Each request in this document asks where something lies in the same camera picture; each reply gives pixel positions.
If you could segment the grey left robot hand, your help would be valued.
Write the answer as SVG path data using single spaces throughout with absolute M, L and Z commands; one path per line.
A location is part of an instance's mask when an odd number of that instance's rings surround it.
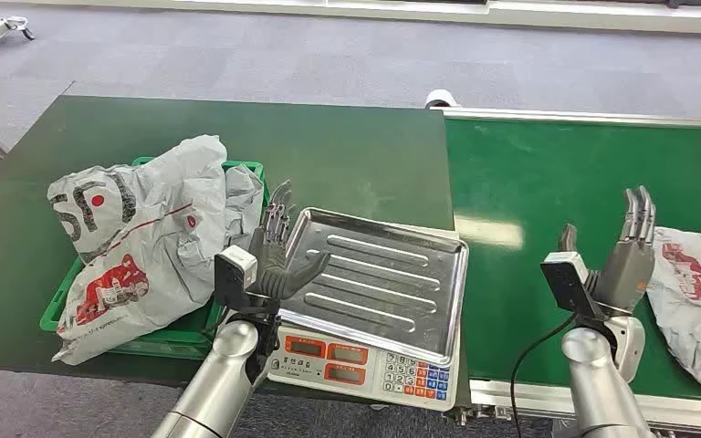
M 299 269 L 287 269 L 286 243 L 295 206 L 290 203 L 291 181 L 286 179 L 274 192 L 252 234 L 248 252 L 256 258 L 256 282 L 246 291 L 277 300 L 293 297 L 319 276 L 330 261 L 330 254 L 318 252 L 312 261 Z

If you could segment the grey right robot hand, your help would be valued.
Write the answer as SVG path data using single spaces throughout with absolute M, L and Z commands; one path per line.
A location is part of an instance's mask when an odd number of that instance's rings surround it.
M 656 206 L 640 185 L 626 189 L 618 240 L 601 270 L 589 270 L 576 250 L 576 227 L 566 224 L 560 248 L 541 263 L 560 308 L 597 320 L 631 315 L 654 271 Z

